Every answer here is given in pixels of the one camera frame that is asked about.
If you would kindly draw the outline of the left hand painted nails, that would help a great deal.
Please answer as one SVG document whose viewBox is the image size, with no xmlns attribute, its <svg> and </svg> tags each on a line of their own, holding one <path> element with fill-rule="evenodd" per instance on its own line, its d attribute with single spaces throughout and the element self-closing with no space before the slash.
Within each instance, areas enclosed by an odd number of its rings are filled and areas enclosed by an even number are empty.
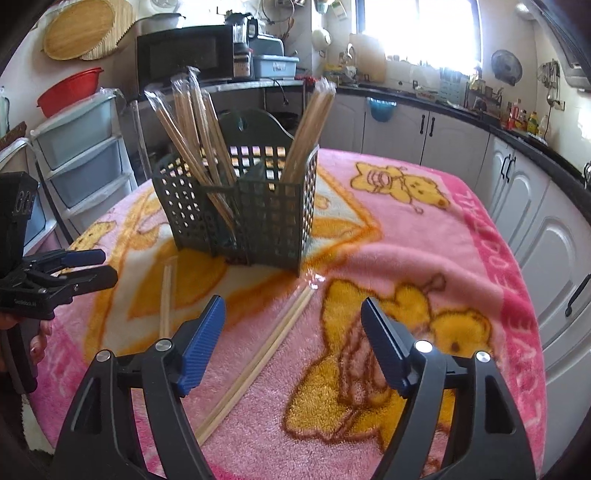
<svg viewBox="0 0 591 480">
<path fill-rule="evenodd" d="M 15 325 L 19 325 L 24 321 L 23 318 L 14 317 L 7 313 L 0 314 L 0 329 L 9 330 Z M 47 348 L 47 342 L 49 337 L 52 335 L 52 322 L 41 321 L 39 324 L 39 331 L 34 336 L 29 345 L 29 353 L 34 365 L 39 364 L 45 357 L 45 350 Z"/>
</svg>

